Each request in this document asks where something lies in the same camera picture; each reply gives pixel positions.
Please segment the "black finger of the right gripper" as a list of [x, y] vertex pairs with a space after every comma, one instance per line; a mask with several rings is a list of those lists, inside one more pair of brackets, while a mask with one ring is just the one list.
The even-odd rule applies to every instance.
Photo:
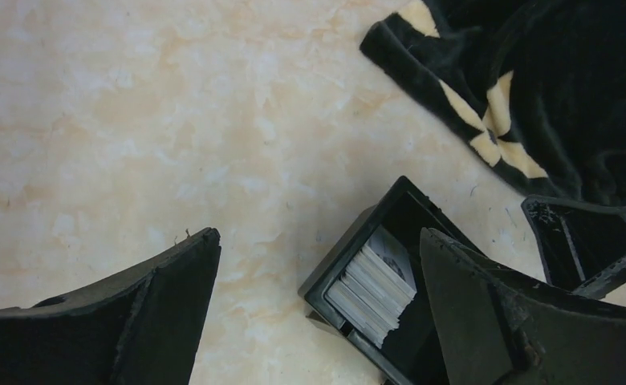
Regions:
[[626, 283], [626, 206], [530, 196], [521, 207], [549, 285], [603, 299]]

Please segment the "black plastic card box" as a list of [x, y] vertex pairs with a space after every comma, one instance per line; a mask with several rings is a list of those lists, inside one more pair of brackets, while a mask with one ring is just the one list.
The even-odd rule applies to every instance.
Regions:
[[374, 364], [386, 384], [447, 384], [421, 268], [420, 234], [473, 242], [406, 176], [365, 209], [299, 295]]

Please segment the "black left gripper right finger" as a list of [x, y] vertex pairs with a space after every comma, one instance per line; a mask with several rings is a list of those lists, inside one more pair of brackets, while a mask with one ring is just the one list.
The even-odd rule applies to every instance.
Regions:
[[626, 307], [575, 295], [423, 229], [421, 264], [452, 384], [626, 384]]

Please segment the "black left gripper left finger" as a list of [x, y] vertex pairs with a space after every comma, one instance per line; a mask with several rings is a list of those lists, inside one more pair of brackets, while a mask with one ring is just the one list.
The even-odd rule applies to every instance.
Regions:
[[0, 309], [0, 384], [187, 384], [220, 255], [206, 228], [88, 286]]

